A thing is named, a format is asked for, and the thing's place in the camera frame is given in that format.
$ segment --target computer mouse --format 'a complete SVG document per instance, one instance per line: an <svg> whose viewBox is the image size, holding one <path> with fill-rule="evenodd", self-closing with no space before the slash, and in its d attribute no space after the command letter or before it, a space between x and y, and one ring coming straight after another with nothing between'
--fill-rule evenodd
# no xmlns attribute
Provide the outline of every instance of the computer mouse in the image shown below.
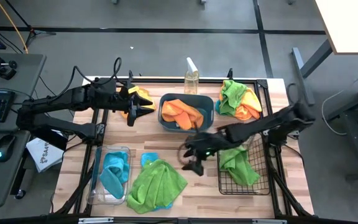
<svg viewBox="0 0 358 224"><path fill-rule="evenodd" d="M0 139L0 162L8 161L13 153L16 136L8 134Z"/></svg>

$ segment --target green microfiber cloth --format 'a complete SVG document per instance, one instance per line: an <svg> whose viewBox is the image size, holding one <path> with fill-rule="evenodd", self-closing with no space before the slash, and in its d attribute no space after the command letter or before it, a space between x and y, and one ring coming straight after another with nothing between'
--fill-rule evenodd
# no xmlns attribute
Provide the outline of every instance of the green microfiber cloth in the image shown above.
<svg viewBox="0 0 358 224"><path fill-rule="evenodd" d="M242 146L221 151L219 167L226 169L235 183L239 185L250 186L259 179L259 174L248 162L248 152Z"/></svg>
<svg viewBox="0 0 358 224"><path fill-rule="evenodd" d="M244 84L236 83L233 80L224 80L221 90L223 100L219 105L219 113L234 116L246 90L247 87Z"/></svg>
<svg viewBox="0 0 358 224"><path fill-rule="evenodd" d="M127 206L139 214L172 203L186 187L187 181L167 162L147 161L127 198Z"/></svg>

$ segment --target gray floor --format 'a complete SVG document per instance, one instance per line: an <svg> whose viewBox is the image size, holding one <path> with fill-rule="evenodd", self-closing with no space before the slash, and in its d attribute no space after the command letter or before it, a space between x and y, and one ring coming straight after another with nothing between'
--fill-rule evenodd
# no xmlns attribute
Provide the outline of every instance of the gray floor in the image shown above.
<svg viewBox="0 0 358 224"><path fill-rule="evenodd" d="M294 6L285 2L259 1L265 29L323 29L312 0L297 0ZM118 6L108 0L12 0L12 3L35 26L256 29L252 0L208 0L205 7L195 0L122 0ZM9 25L1 12L0 25ZM16 33L4 34L20 44ZM307 59L325 38L266 35L274 77L283 78L287 84L296 82L291 47L299 47ZM221 77L230 67L236 77L266 77L259 36L255 34L58 33L34 40L29 50L47 55L42 76L55 92L66 85L72 66L79 65L87 75L109 75L117 56L123 59L120 75L127 75L131 69L143 76L182 76L185 58L189 56L205 77ZM357 77L358 56L330 55L308 79L317 101L312 107L317 120L301 134L300 147L315 214L324 218L358 221L358 182L344 180L346 174L358 172L358 163L347 138L333 134L321 120L321 102L347 88L347 92L329 101L327 111L346 102L358 90L358 83L349 88ZM81 78L77 76L72 86L80 84ZM37 91L40 97L50 94L41 83ZM53 115L72 119L67 111ZM333 125L341 130L340 123ZM47 213L57 176L55 171L36 175L29 194L20 201L10 197L0 208L0 218Z"/></svg>

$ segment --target blue bowl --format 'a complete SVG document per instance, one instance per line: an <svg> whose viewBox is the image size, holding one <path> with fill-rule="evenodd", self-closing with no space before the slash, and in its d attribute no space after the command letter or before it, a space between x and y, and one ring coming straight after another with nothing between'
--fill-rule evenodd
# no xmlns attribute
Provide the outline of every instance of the blue bowl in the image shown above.
<svg viewBox="0 0 358 224"><path fill-rule="evenodd" d="M195 133L196 130L191 128L190 130L183 130L177 126L176 122L166 122L162 119L162 105L165 101L171 101L179 99L185 104L196 108L203 116L203 125L199 127L200 131L205 131L212 126L214 122L214 101L203 95L189 95L179 93L167 93L161 97L160 105L158 107L158 121L167 131L179 132L179 133Z"/></svg>

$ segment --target wooden tabletop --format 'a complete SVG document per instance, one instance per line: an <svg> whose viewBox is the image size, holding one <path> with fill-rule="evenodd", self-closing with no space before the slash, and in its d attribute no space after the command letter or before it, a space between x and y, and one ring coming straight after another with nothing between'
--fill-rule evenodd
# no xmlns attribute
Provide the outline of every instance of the wooden tabletop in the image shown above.
<svg viewBox="0 0 358 224"><path fill-rule="evenodd" d="M288 105L284 81L282 79L268 79L270 100L274 112ZM162 95L166 93L183 93L182 84L174 83L141 83L139 86L147 89L156 105ZM221 84L200 84L198 93L207 95L214 101L218 99ZM262 93L262 107L267 114L266 104ZM90 123L93 110L76 112L75 123ZM225 124L236 123L236 118L221 116L215 113L214 124L208 130ZM140 157L145 152L157 152L161 159L170 163L188 182L188 185L173 203L169 210L159 210L143 215L137 214L122 205L93 205L92 216L109 217L209 217L209 218L273 218L271 195L222 195L218 189L218 165L216 157L210 157L203 162L206 170L202 177L192 171L181 170L177 161L178 146L183 143L187 134L166 132L157 121L157 112L136 119L134 127L128 127L125 119L119 113L109 113L108 124L104 137L105 146L126 146L131 150L132 180L138 176L141 166ZM69 146L78 143L79 139L69 142ZM288 145L298 149L297 141L288 139ZM59 209L73 193L80 179L81 167L85 154L85 145L73 148L65 153L62 169L56 186L53 203ZM302 161L294 152L283 147L282 160L285 169L288 188L304 208L313 213L313 207L305 177ZM83 206L89 192L87 187L83 194ZM284 211L282 193L277 187L280 208Z"/></svg>
<svg viewBox="0 0 358 224"><path fill-rule="evenodd" d="M358 0L315 0L335 54L358 54Z"/></svg>

